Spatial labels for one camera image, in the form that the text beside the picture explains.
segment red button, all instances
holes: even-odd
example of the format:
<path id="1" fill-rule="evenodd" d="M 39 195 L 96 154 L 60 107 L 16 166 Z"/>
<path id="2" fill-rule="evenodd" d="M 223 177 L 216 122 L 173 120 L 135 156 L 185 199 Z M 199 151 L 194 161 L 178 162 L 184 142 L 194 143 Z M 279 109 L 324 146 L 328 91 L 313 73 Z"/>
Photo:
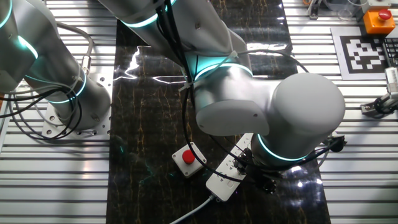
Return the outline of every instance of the red button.
<path id="1" fill-rule="evenodd" d="M 392 16 L 392 14 L 391 14 L 390 10 L 381 9 L 379 11 L 380 20 L 383 20 L 383 21 L 389 20 L 391 18 L 391 16 Z"/>
<path id="2" fill-rule="evenodd" d="M 193 161 L 195 161 L 195 156 L 192 154 L 191 150 L 186 150 L 182 154 L 182 160 L 184 160 L 186 164 L 191 164 Z"/>

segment dark marble surface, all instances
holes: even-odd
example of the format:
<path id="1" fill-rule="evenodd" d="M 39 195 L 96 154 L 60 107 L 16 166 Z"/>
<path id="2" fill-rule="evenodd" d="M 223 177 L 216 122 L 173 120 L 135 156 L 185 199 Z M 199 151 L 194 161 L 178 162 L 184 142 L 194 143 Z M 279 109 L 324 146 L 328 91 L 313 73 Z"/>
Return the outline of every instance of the dark marble surface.
<path id="1" fill-rule="evenodd" d="M 250 47 L 291 50 L 278 0 L 212 1 L 225 23 Z M 296 73 L 289 59 L 251 55 L 255 75 L 285 78 Z M 202 169 L 186 179 L 172 154 L 186 145 L 182 131 L 182 86 L 179 67 L 160 56 L 118 23 L 107 223 L 170 223 L 202 204 L 210 195 Z M 189 135 L 216 168 L 224 159 L 195 122 L 189 109 Z M 220 141 L 228 148 L 231 145 Z M 304 174 L 309 164 L 294 174 Z M 330 223 L 319 172 L 301 181 L 281 182 L 274 195 L 242 184 L 226 202 L 215 200 L 182 223 Z"/>

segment white robotic arm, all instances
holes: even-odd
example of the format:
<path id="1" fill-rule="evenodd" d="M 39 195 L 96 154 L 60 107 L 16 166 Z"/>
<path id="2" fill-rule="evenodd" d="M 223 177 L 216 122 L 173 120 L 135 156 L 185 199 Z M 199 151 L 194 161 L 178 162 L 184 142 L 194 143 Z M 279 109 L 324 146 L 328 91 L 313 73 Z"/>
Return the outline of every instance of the white robotic arm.
<path id="1" fill-rule="evenodd" d="M 303 159 L 343 120 L 341 92 L 320 75 L 301 73 L 283 81 L 255 79 L 249 55 L 243 53 L 246 43 L 227 28 L 207 0 L 99 1 L 149 45 L 185 68 L 202 131 L 214 136 L 256 133 L 253 141 L 258 147 L 252 150 L 259 164 L 281 167 Z M 79 76 L 82 81 L 75 90 L 81 93 L 78 98 L 85 107 L 83 120 L 87 120 L 80 128 L 102 119 L 109 97 L 84 76 L 60 40 L 50 11 L 40 0 L 13 0 L 13 6 L 11 0 L 0 2 L 0 18 L 5 21 L 0 39 L 11 35 L 0 42 L 1 49 L 7 47 L 20 55 L 9 63 L 7 54 L 0 52 L 0 71 L 10 80 L 3 90 L 13 89 L 25 74 L 35 78 L 26 78 L 34 88 L 45 85 L 37 81 L 42 78 L 72 86 L 73 77 Z M 160 12 L 168 10 L 174 16 L 166 19 L 167 13 Z M 162 28 L 176 30 L 170 34 Z M 15 35 L 26 40 L 20 42 L 26 48 L 17 47 Z M 239 56 L 231 57 L 236 52 Z M 50 99 L 60 117 L 66 116 L 62 111 L 70 110 L 59 103 L 66 101 L 65 97 Z"/>
<path id="2" fill-rule="evenodd" d="M 54 16 L 41 0 L 0 0 L 0 21 L 0 92 L 12 91 L 23 78 L 38 93 L 59 83 L 69 86 L 81 104 L 81 111 L 73 110 L 65 94 L 46 97 L 60 121 L 68 124 L 74 112 L 70 125 L 84 130 L 105 118 L 111 104 L 108 92 L 68 51 Z"/>
<path id="3" fill-rule="evenodd" d="M 149 45 L 183 65 L 159 29 L 155 9 L 164 0 L 99 1 Z M 310 73 L 284 81 L 255 79 L 248 54 L 228 57 L 245 52 L 246 43 L 226 27 L 211 2 L 169 1 L 195 81 L 202 131 L 214 136 L 259 134 L 255 138 L 261 149 L 253 150 L 258 162 L 284 166 L 307 156 L 341 123 L 345 102 L 331 81 Z"/>

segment power strip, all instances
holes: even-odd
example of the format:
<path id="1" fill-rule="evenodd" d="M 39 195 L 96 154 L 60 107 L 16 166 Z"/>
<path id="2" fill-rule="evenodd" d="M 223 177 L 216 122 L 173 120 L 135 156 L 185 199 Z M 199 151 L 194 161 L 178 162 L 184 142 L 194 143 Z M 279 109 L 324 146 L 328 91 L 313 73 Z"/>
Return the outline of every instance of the power strip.
<path id="1" fill-rule="evenodd" d="M 236 144 L 242 150 L 248 148 L 251 150 L 251 138 L 253 133 L 245 134 Z M 238 147 L 233 147 L 231 152 L 239 156 L 242 151 Z M 234 167 L 234 158 L 230 155 L 225 157 L 222 163 L 218 166 L 217 172 L 227 175 L 228 177 L 233 177 L 235 179 L 243 180 L 246 175 L 242 175 L 239 171 Z M 215 196 L 217 196 L 223 202 L 226 202 L 232 194 L 235 192 L 236 188 L 239 186 L 239 182 L 235 182 L 232 180 L 225 179 L 220 177 L 219 175 L 213 174 L 206 182 L 206 187 L 209 189 Z"/>

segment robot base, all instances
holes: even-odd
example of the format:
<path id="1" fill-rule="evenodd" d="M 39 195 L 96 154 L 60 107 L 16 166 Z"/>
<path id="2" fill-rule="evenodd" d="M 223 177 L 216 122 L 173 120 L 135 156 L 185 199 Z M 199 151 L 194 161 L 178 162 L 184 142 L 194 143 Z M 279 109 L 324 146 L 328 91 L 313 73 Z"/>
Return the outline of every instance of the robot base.
<path id="1" fill-rule="evenodd" d="M 96 73 L 91 73 L 89 74 L 89 76 L 93 81 L 102 84 L 105 87 L 106 91 L 109 93 L 110 97 L 112 97 L 112 89 L 113 89 L 112 78 L 105 78 L 104 74 L 96 74 Z M 48 104 L 45 117 L 49 121 L 55 124 L 62 124 L 61 121 L 58 119 L 57 115 L 55 114 L 54 107 L 50 103 Z M 64 128 L 65 128 L 64 126 L 55 127 L 54 125 L 44 122 L 42 134 L 43 136 L 51 138 L 59 134 Z M 81 140 L 81 139 L 109 140 L 110 129 L 111 129 L 111 110 L 109 107 L 108 115 L 105 116 L 104 120 L 99 122 L 97 126 L 95 126 L 92 129 L 84 131 L 75 131 L 74 133 L 71 133 L 69 136 L 63 139 L 64 140 Z"/>

